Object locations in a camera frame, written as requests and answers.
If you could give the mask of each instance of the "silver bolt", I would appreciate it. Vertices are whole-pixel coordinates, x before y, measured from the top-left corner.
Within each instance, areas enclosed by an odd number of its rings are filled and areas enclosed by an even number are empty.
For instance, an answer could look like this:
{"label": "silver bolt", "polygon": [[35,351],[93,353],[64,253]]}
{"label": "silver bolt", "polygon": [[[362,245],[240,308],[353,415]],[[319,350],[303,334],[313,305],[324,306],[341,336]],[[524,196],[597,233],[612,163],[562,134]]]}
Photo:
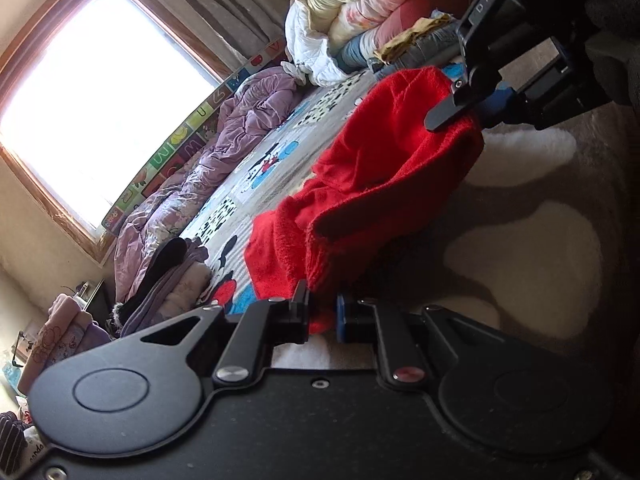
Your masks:
{"label": "silver bolt", "polygon": [[358,300],[358,303],[361,305],[369,305],[369,306],[376,306],[377,304],[376,298],[362,298],[361,300]]}
{"label": "silver bolt", "polygon": [[66,473],[59,467],[50,467],[44,473],[46,480],[66,480]]}
{"label": "silver bolt", "polygon": [[216,372],[216,377],[225,383],[237,383],[238,381],[244,381],[249,376],[249,370],[242,368],[241,366],[225,366],[219,368]]}
{"label": "silver bolt", "polygon": [[585,469],[584,471],[578,472],[574,477],[574,480],[592,480],[595,476],[596,475],[593,471]]}
{"label": "silver bolt", "polygon": [[311,385],[318,390],[324,390],[329,387],[329,381],[326,379],[316,379],[311,383]]}
{"label": "silver bolt", "polygon": [[426,374],[424,370],[422,370],[422,368],[418,368],[415,366],[405,366],[403,368],[398,368],[398,370],[394,372],[394,379],[396,381],[400,381],[401,383],[419,383],[424,379],[425,375]]}

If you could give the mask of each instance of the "window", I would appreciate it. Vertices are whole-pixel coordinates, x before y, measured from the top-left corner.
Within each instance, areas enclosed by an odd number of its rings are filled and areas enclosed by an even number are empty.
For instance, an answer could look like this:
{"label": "window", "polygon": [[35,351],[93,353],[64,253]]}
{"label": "window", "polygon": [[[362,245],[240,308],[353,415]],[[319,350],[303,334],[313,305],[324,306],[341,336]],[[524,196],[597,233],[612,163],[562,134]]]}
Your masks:
{"label": "window", "polygon": [[0,76],[1,151],[99,261],[113,241],[100,225],[111,205],[229,71],[141,0],[76,0],[58,16],[28,45],[30,60]]}

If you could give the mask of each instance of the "wooden window frame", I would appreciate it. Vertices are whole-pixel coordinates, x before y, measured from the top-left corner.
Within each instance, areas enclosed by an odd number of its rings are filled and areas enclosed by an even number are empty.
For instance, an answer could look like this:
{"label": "wooden window frame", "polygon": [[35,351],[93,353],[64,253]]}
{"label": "wooden window frame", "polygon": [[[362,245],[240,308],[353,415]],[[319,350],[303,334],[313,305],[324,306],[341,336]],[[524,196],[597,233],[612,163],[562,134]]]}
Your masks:
{"label": "wooden window frame", "polygon": [[[0,55],[0,114],[12,94],[17,90],[21,80],[37,64],[44,48],[88,1],[46,0],[21,28],[7,49]],[[231,75],[232,70],[169,12],[159,0],[132,1],[199,63],[205,68],[209,68],[214,76],[222,81]],[[89,231],[44,187],[20,158],[1,142],[0,156],[49,217],[62,227],[92,259],[103,264],[116,237],[105,232],[99,240],[95,240]]]}

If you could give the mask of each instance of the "beige wall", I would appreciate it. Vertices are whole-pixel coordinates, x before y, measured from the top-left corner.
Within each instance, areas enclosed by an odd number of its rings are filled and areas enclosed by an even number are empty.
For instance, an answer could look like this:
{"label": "beige wall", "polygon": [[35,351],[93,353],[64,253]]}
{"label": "beige wall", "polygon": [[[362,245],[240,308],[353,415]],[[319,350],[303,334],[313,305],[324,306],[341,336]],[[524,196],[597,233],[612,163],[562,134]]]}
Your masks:
{"label": "beige wall", "polygon": [[[23,330],[33,320],[41,326],[44,313],[35,308],[18,285],[0,269],[0,368],[10,358],[11,346],[18,330]],[[15,394],[0,374],[0,413],[15,411]]]}
{"label": "beige wall", "polygon": [[[0,0],[0,51],[44,1]],[[46,124],[37,127],[46,128]],[[2,159],[0,265],[42,309],[63,292],[63,285],[75,287],[83,280],[99,280],[105,273],[47,216]]]}

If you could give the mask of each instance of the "red blanket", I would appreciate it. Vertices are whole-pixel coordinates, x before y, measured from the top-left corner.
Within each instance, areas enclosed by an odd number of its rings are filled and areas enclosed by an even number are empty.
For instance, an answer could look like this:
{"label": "red blanket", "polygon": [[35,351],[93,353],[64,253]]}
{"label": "red blanket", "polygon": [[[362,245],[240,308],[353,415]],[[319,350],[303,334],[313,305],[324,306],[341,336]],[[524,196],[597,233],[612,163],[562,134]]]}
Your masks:
{"label": "red blanket", "polygon": [[290,298],[306,278],[325,307],[312,330],[324,330],[339,287],[353,283],[389,240],[439,213],[482,151],[469,116],[442,133],[425,129],[427,111],[449,86],[432,67],[384,79],[319,157],[316,176],[255,218],[244,259],[259,299]]}

